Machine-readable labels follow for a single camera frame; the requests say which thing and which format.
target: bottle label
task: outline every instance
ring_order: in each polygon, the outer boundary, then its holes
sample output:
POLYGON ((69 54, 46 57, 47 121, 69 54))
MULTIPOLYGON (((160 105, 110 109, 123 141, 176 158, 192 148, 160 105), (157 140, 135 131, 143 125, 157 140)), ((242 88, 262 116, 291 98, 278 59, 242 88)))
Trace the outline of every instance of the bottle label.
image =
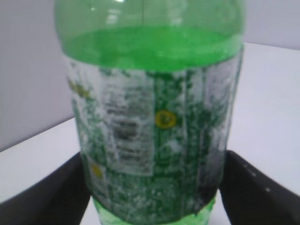
POLYGON ((107 69, 66 57, 86 183, 103 207, 150 225, 197 213, 211 200, 241 56, 177 72, 107 69))

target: gray wall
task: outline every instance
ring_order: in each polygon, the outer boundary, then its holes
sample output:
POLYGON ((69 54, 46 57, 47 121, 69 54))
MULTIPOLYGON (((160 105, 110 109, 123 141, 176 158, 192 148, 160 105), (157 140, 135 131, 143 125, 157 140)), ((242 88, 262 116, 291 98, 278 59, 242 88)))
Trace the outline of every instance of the gray wall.
MULTIPOLYGON (((300 0, 248 0, 247 42, 300 50, 300 0)), ((0 0, 0 151, 72 117, 53 0, 0 0)))

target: green plastic bottle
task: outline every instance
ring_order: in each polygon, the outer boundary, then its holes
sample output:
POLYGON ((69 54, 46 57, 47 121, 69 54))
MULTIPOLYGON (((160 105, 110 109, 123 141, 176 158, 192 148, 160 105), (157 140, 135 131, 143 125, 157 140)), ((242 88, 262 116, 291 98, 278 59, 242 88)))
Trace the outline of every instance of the green plastic bottle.
POLYGON ((243 0, 56 0, 102 225, 207 225, 223 175, 243 0))

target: white surface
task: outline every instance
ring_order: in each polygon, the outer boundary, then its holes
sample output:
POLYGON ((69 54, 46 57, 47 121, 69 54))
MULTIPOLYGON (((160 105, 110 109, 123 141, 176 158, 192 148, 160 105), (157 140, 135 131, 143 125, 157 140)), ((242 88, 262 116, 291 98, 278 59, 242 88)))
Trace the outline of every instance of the white surface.
MULTIPOLYGON (((72 115, 53 0, 0 1, 0 151, 72 115)), ((247 42, 300 50, 299 0, 246 0, 247 42)))
POLYGON ((51 174, 79 151, 71 119, 0 153, 0 203, 51 174))
MULTIPOLYGON (((246 44, 228 148, 300 195, 300 51, 246 44)), ((0 153, 0 200, 38 182, 79 149, 74 120, 0 153)), ((218 198, 210 225, 228 225, 218 198)), ((92 225, 91 207, 82 225, 92 225)))

